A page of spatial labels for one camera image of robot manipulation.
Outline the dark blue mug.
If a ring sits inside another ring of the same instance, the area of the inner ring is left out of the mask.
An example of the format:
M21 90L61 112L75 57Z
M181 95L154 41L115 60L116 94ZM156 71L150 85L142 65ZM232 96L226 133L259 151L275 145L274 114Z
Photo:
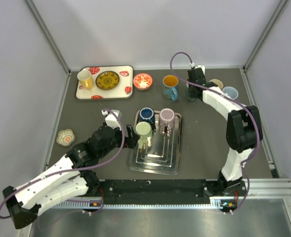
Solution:
M154 110L152 108L149 108L149 107L142 108L139 111L138 118L139 118L139 122L142 122L142 121L147 122L150 124L151 129L153 131L156 130L155 113L154 113Z

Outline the purple mug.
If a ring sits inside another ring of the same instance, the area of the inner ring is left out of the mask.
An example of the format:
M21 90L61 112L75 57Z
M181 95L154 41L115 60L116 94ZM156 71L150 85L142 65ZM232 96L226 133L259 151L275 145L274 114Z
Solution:
M172 109L165 108L159 113L159 132L163 135L169 135L175 126L175 112Z

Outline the teal mug white inside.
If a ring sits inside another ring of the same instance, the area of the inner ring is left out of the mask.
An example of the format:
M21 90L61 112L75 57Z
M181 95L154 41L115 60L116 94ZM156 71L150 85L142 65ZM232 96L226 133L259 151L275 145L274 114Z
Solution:
M192 102L193 101L193 99L189 95L189 84L186 85L185 95L186 95L187 101L189 101L189 102Z

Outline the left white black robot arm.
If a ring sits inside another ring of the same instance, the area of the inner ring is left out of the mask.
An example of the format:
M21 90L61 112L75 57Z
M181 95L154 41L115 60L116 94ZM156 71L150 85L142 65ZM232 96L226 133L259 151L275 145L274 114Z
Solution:
M94 196L99 191L99 179L92 170L99 160L116 148L136 147L139 135L131 125L127 135L121 128L103 124L85 142L75 145L49 169L18 186L3 190L5 205L15 229L34 222L53 206L76 196Z

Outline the light green mug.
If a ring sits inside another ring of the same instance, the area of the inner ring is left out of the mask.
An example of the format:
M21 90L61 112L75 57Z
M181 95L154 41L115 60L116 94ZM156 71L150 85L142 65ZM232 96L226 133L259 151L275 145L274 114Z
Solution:
M151 147L152 145L152 128L148 122L141 121L136 125L136 133L139 135L138 149Z

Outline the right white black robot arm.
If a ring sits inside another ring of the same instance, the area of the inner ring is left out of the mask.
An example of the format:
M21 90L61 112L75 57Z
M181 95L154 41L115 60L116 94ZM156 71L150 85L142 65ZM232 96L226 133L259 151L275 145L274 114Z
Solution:
M219 172L218 190L225 196L230 195L241 184L242 168L263 138L258 108L236 102L215 83L206 82L201 67L192 68L187 74L188 96L211 106L227 121L229 152Z

